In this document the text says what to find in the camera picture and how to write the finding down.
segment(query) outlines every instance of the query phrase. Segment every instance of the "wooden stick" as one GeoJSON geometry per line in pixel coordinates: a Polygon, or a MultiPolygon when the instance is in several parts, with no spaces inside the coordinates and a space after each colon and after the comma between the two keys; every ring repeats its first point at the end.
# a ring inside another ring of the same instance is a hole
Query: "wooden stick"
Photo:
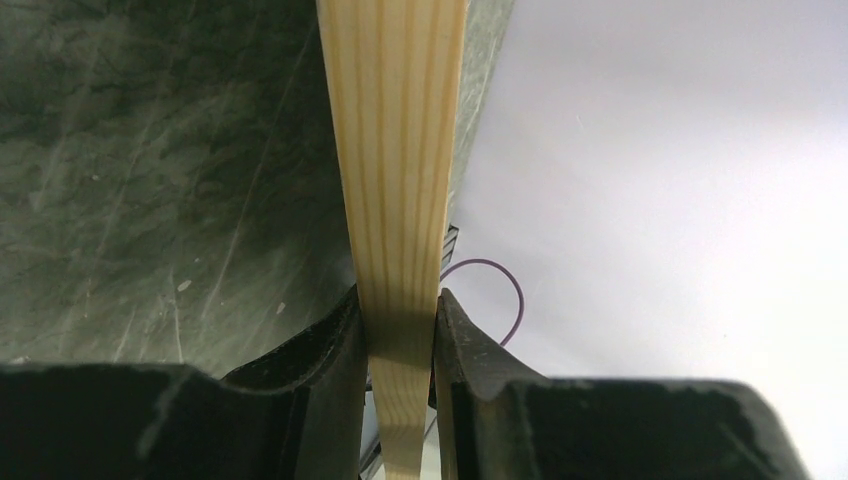
{"type": "Polygon", "coordinates": [[[389,479],[418,478],[466,0],[318,0],[389,479]]]}

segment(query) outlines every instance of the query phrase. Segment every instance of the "white backdrop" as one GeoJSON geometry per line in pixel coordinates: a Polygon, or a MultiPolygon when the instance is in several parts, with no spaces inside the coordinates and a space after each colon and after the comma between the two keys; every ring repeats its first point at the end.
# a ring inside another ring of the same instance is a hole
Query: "white backdrop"
{"type": "Polygon", "coordinates": [[[455,223],[532,367],[742,380],[848,479],[848,2],[518,0],[455,223]]]}

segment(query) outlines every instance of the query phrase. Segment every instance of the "wood grain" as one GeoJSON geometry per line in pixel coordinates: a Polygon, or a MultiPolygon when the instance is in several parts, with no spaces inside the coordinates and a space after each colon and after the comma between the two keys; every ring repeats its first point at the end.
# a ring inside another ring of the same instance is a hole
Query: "wood grain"
{"type": "Polygon", "coordinates": [[[418,478],[466,0],[318,0],[383,460],[418,478]]]}

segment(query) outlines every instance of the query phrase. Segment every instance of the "scratched surface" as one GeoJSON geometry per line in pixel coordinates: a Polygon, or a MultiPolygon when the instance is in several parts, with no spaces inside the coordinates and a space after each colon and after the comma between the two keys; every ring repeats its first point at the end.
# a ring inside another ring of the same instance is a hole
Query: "scratched surface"
{"type": "Polygon", "coordinates": [[[0,361],[223,374],[317,320],[332,134],[311,0],[0,1],[0,361]]]}

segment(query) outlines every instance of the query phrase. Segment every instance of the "purple cable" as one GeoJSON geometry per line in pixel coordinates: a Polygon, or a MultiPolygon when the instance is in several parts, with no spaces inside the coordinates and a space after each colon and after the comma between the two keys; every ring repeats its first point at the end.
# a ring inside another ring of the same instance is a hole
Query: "purple cable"
{"type": "Polygon", "coordinates": [[[515,276],[510,273],[509,270],[506,269],[506,267],[504,267],[498,262],[485,258],[469,258],[468,260],[463,260],[454,265],[451,265],[447,268],[447,270],[442,273],[442,275],[439,277],[439,281],[444,280],[455,270],[462,268],[466,265],[488,265],[490,267],[495,267],[500,270],[504,275],[506,275],[509,281],[512,282],[512,286],[515,287],[515,292],[518,294],[518,315],[515,317],[515,322],[512,324],[512,329],[510,329],[509,333],[507,333],[503,340],[501,340],[500,342],[500,345],[502,347],[505,347],[506,344],[509,343],[510,340],[512,340],[512,337],[513,335],[515,335],[515,332],[518,331],[518,327],[521,326],[521,320],[524,318],[524,292],[521,290],[521,285],[518,283],[518,280],[515,278],[515,276]]]}

